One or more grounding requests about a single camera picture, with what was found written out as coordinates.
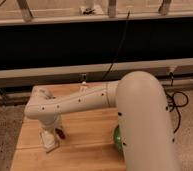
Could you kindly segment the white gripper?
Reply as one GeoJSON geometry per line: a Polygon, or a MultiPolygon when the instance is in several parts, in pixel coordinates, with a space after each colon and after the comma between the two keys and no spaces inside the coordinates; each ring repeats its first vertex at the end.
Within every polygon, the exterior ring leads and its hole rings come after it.
{"type": "Polygon", "coordinates": [[[56,128],[62,129],[62,123],[60,121],[54,121],[53,123],[43,125],[42,132],[48,131],[56,136],[56,138],[60,138],[56,133],[56,128]]]}

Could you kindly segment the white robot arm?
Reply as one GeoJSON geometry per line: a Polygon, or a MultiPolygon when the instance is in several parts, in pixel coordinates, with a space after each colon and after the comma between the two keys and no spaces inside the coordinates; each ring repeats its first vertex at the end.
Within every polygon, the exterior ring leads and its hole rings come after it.
{"type": "Polygon", "coordinates": [[[109,107],[117,109],[126,171],[180,171],[165,90],[148,72],[63,97],[34,87],[25,115],[52,132],[61,114],[109,107]]]}

